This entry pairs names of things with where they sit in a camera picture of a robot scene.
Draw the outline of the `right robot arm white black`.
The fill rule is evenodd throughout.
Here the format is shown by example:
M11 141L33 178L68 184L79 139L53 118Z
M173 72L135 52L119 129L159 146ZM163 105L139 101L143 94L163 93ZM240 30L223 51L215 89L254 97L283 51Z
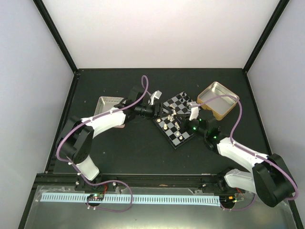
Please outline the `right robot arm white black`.
M232 188L243 189L256 194L269 207L296 197L297 185L279 155L258 153L230 139L221 132L217 120L209 111L200 111L196 118L179 114L177 120L182 130L202 136L209 150L246 169L231 169L218 178L216 185L221 192Z

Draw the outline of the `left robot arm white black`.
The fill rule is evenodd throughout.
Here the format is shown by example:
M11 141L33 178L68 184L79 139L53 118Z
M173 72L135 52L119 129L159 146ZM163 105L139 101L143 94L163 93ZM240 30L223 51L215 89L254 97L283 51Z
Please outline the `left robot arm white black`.
M70 118L58 139L56 157L73 165L86 178L87 187L98 190L102 178L90 157L93 139L111 128L125 125L137 115L150 119L172 115L173 111L159 101L161 95L156 91L149 96L146 89L134 87L128 97L104 113L89 118Z

